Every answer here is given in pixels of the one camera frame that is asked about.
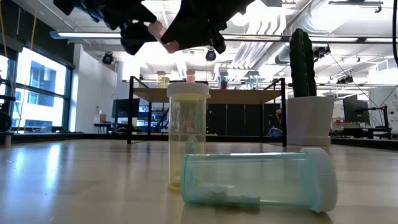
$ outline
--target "white bottle cap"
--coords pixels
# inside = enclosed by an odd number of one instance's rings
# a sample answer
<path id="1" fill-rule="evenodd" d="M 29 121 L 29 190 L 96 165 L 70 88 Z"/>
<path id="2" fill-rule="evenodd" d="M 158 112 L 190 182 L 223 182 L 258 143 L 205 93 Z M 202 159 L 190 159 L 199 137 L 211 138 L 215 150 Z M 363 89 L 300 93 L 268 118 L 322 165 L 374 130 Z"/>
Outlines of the white bottle cap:
<path id="1" fill-rule="evenodd" d="M 171 83 L 167 86 L 167 97 L 176 94 L 199 94 L 206 98 L 210 97 L 209 86 L 202 83 Z"/>
<path id="2" fill-rule="evenodd" d="M 336 207 L 338 189 L 335 168 L 328 153 L 321 148 L 303 148 L 300 152 L 306 152 L 310 156 L 315 179 L 314 193 L 317 199 L 310 210 L 316 213 L 332 211 Z"/>

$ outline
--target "glass window pane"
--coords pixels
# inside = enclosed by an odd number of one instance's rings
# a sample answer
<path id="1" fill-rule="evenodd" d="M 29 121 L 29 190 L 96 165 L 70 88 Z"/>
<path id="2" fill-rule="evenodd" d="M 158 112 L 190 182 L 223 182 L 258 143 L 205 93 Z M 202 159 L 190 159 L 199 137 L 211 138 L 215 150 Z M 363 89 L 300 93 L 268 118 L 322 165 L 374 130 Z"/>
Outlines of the glass window pane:
<path id="1" fill-rule="evenodd" d="M 7 79 L 8 73 L 8 58 L 0 55 L 0 76 L 2 79 Z M 6 85 L 0 84 L 0 95 L 6 94 Z"/>
<path id="2" fill-rule="evenodd" d="M 22 109 L 20 127 L 45 128 L 46 126 L 62 126 L 63 99 L 34 91 L 16 89 L 16 103 L 12 113 L 12 126 L 19 123 L 19 112 Z"/>
<path id="3" fill-rule="evenodd" d="M 63 95 L 67 68 L 24 48 L 19 54 L 17 82 Z"/>

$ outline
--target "potted plant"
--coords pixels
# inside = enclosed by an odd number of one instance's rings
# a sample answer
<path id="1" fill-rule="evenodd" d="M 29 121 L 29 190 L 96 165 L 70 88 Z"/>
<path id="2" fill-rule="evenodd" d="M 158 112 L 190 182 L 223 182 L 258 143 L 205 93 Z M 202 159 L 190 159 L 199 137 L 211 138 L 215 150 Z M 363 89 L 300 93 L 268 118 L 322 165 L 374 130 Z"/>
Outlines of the potted plant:
<path id="1" fill-rule="evenodd" d="M 287 144 L 329 146 L 334 98 L 317 96 L 312 43 L 297 29 L 290 40 L 294 98 L 287 100 Z"/>

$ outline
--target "person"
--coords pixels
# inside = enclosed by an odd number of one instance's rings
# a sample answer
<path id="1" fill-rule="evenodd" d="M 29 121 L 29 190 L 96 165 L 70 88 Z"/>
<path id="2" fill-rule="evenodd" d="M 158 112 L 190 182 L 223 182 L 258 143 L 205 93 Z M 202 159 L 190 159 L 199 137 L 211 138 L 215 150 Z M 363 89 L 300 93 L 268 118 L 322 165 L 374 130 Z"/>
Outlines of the person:
<path id="1" fill-rule="evenodd" d="M 275 111 L 275 119 L 274 122 L 271 123 L 271 128 L 268 132 L 268 136 L 269 137 L 282 137 L 282 110 L 281 109 L 277 109 Z"/>

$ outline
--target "cactus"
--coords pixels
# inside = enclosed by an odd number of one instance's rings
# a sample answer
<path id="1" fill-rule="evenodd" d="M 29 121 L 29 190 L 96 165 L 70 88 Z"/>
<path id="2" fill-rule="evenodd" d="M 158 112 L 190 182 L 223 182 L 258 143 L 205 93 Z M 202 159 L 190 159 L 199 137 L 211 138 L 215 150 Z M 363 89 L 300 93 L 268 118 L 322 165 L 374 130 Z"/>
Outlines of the cactus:
<path id="1" fill-rule="evenodd" d="M 298 28 L 290 40 L 290 68 L 294 97 L 317 95 L 313 64 L 311 40 L 306 32 Z"/>

